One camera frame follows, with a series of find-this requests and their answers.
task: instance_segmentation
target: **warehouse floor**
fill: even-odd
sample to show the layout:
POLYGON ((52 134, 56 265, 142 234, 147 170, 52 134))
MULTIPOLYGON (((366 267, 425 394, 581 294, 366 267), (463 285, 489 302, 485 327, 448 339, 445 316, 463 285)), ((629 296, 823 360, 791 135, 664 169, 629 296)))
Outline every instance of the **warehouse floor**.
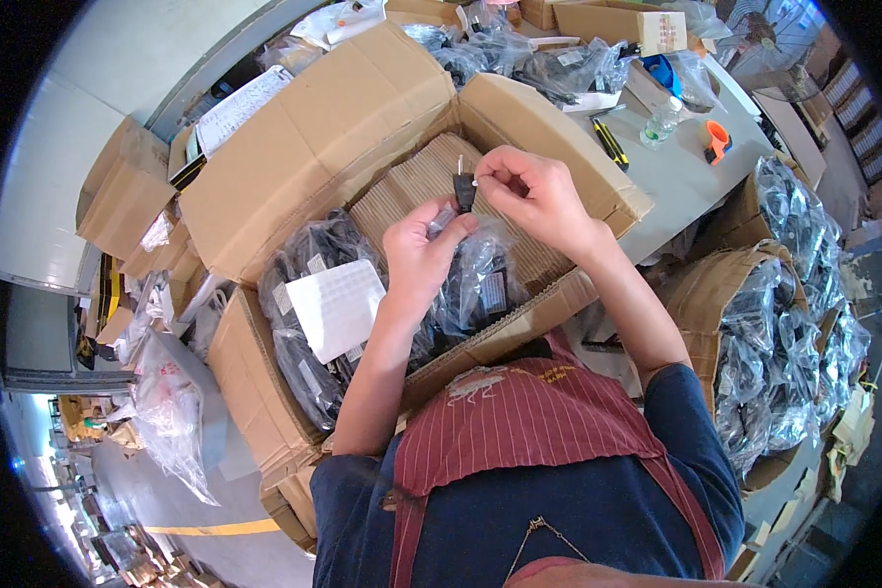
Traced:
MULTIPOLYGON (((245 455, 251 462, 251 456, 245 455)), ((256 471, 227 481, 219 467, 207 473, 221 507, 200 502, 176 476, 164 476, 147 452, 125 459, 121 447, 106 440, 92 453, 98 503, 111 528, 139 523, 164 551, 189 555, 200 571, 228 588, 309 586, 314 563, 276 529, 259 502, 256 471), (244 523, 235 527, 226 525, 244 523)))

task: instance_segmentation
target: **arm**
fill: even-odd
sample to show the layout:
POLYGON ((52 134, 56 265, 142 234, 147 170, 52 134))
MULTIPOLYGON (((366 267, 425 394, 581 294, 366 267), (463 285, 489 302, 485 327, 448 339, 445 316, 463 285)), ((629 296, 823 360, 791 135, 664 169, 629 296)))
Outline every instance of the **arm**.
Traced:
POLYGON ((588 274, 645 386, 670 364, 692 367, 670 314, 608 225, 588 216, 564 163, 503 146, 484 155, 474 175, 490 204, 588 274))
POLYGON ((477 228, 476 217, 460 215, 429 242, 428 223, 447 201, 429 200, 383 237, 388 293, 379 303, 372 334, 343 397, 334 455, 377 455, 392 439, 412 337, 447 277, 457 244, 477 228))

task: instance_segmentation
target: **table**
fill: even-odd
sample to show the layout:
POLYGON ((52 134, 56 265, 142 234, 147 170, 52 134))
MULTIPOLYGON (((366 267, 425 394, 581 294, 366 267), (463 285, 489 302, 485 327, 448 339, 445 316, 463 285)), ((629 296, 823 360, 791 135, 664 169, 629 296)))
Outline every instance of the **table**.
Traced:
MULTIPOLYGON (((627 88, 621 102, 627 104, 601 118, 630 160, 627 176, 654 201, 654 208, 619 240, 624 253, 634 264, 645 259, 690 223, 717 207, 725 195, 754 170, 758 157, 773 150, 767 138, 745 107, 730 92, 719 100, 726 112, 714 109, 709 118, 718 121, 732 136, 733 146, 717 166, 710 166, 703 156, 697 137, 697 120, 684 121, 676 127, 658 150, 640 143, 650 111, 627 88)), ((586 129, 597 142, 588 112, 568 115, 586 129)))

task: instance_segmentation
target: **sticker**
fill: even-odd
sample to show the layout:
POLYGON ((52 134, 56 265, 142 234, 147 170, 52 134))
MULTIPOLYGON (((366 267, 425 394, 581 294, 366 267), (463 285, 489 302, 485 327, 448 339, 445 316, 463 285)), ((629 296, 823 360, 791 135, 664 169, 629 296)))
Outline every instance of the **sticker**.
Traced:
POLYGON ((284 282, 274 286, 274 290, 270 291, 270 295, 274 296, 274 302, 277 303, 277 309, 281 311, 282 316, 294 308, 291 297, 288 296, 288 288, 284 282))
POLYGON ((307 365, 307 360, 301 359, 301 362, 297 365, 297 369, 300 370, 301 375, 304 376, 304 381, 307 383, 307 387, 310 389, 312 397, 319 398, 320 395, 323 394, 323 389, 317 382, 317 378, 314 377, 314 372, 311 371, 310 366, 307 365))
POLYGON ((353 347, 353 349, 346 352, 346 359, 348 359, 350 361, 350 363, 353 363, 353 361, 355 361, 356 359, 360 359, 362 357, 363 357, 363 346, 362 345, 357 345, 356 347, 353 347))
POLYGON ((573 63, 578 63, 585 57, 582 56, 580 51, 570 51, 568 53, 562 53, 559 55, 559 63, 563 64, 566 68, 573 63))
POLYGON ((506 290, 503 288, 503 272, 486 276, 481 282, 481 301, 487 313, 506 310, 506 290))
POLYGON ((307 262, 307 269, 310 270, 311 274, 319 274, 326 270, 326 264, 323 262, 323 255, 317 253, 317 255, 310 258, 310 261, 307 262))

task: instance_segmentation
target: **person's right hand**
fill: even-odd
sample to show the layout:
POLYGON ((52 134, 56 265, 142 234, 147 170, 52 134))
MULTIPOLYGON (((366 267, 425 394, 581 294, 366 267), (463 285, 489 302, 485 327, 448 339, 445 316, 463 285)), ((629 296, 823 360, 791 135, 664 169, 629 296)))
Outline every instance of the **person's right hand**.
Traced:
POLYGON ((578 263, 607 225, 588 216, 561 161, 502 145, 484 155, 474 179, 491 206, 578 263))

